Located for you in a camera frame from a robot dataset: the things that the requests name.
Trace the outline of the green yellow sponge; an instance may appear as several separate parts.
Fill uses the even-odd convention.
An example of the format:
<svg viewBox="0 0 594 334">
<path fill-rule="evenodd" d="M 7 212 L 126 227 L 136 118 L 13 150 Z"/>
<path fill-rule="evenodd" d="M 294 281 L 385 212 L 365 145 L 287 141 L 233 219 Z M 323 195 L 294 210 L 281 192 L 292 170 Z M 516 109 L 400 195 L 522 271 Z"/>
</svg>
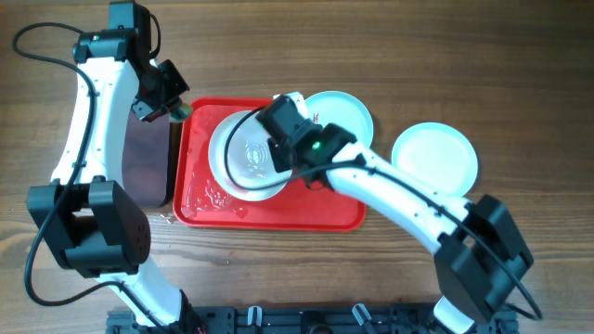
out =
<svg viewBox="0 0 594 334">
<path fill-rule="evenodd" d="M 187 103 L 181 103 L 170 112 L 170 122 L 184 122 L 193 113 L 193 108 Z"/>
</svg>

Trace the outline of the white plate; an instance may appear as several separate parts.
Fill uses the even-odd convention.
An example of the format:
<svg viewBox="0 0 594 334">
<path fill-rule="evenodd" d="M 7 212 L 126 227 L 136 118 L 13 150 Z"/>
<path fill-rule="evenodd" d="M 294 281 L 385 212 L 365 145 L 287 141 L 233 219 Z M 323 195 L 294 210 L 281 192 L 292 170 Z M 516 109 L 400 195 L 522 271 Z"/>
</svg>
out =
<svg viewBox="0 0 594 334">
<path fill-rule="evenodd" d="M 270 135 L 252 115 L 233 134 L 227 153 L 227 163 L 233 178 L 241 185 L 258 187 L 283 181 L 264 190 L 245 190 L 233 184 L 224 166 L 224 148 L 234 126 L 249 110 L 227 116 L 214 129 L 208 148 L 208 162 L 217 184 L 229 195 L 245 201 L 262 201 L 274 197 L 287 184 L 292 171 L 277 173 L 267 144 Z"/>
</svg>

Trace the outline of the pale green plate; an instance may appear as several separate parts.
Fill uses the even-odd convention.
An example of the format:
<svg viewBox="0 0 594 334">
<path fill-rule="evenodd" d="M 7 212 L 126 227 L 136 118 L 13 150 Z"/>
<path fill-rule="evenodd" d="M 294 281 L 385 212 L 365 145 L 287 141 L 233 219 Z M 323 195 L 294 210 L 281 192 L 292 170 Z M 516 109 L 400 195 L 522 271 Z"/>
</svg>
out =
<svg viewBox="0 0 594 334">
<path fill-rule="evenodd" d="M 305 100 L 309 118 L 326 126 L 334 123 L 354 134 L 368 148 L 374 136 L 374 124 L 368 108 L 355 96 L 342 91 L 324 91 Z"/>
</svg>

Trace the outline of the pale blue plate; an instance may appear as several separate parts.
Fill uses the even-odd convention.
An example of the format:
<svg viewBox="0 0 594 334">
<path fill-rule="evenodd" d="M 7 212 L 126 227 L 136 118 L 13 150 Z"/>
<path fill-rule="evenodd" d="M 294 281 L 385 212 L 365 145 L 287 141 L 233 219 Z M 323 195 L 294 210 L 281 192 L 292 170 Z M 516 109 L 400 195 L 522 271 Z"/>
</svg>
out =
<svg viewBox="0 0 594 334">
<path fill-rule="evenodd" d="M 478 155 L 470 140 L 444 123 L 422 122 L 407 128 L 394 142 L 392 165 L 420 182 L 463 197 L 478 178 Z"/>
</svg>

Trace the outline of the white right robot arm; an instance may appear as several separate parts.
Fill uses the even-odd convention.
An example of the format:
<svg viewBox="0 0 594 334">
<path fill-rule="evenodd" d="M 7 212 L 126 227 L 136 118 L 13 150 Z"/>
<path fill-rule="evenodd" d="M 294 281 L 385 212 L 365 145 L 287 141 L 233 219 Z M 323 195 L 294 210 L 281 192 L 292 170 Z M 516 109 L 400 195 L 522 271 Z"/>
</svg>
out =
<svg viewBox="0 0 594 334">
<path fill-rule="evenodd" d="M 466 333 L 510 308 L 534 258 L 506 206 L 484 195 L 478 202 L 431 189 L 398 171 L 336 124 L 304 115 L 297 95 L 276 97 L 255 112 L 269 134 L 275 167 L 359 200 L 414 237 L 433 257 L 441 299 L 440 325 Z"/>
</svg>

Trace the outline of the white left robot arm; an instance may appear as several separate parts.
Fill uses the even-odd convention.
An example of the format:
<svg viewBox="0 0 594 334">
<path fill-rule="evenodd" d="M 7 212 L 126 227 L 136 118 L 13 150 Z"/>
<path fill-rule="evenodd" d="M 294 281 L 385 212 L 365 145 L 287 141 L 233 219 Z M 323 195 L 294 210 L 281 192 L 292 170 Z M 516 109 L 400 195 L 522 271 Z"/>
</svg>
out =
<svg viewBox="0 0 594 334">
<path fill-rule="evenodd" d="M 187 83 L 173 62 L 157 61 L 161 30 L 134 1 L 110 4 L 109 26 L 81 32 L 70 68 L 78 93 L 66 146 L 46 186 L 27 208 L 57 264 L 112 289 L 144 332 L 198 333 L 203 324 L 185 293 L 150 257 L 149 220 L 123 188 L 128 122 L 186 119 Z"/>
</svg>

